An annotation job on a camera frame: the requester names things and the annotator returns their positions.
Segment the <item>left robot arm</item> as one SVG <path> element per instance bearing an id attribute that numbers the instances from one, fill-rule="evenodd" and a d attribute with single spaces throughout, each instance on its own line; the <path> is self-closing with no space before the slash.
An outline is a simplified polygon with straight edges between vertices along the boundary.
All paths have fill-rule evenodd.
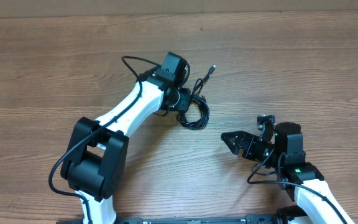
<path id="1" fill-rule="evenodd" d="M 82 117 L 71 134 L 67 152 L 57 162 L 60 175 L 80 199 L 77 223 L 114 223 L 113 194 L 122 179 L 130 136 L 158 110 L 187 111 L 190 90 L 183 85 L 188 62 L 169 52 L 162 64 L 136 75 L 132 91 L 111 111 L 95 120 Z"/>

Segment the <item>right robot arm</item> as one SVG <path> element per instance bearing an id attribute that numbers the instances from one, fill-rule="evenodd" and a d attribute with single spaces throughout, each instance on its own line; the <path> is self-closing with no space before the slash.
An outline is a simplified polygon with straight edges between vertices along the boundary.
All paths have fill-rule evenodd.
<path id="1" fill-rule="evenodd" d="M 250 185 L 278 185 L 296 204 L 279 209 L 273 223 L 352 223 L 334 198 L 324 175 L 306 160 L 303 133 L 296 123 L 258 123 L 261 134 L 245 131 L 222 133 L 235 155 L 256 162 L 247 178 Z"/>

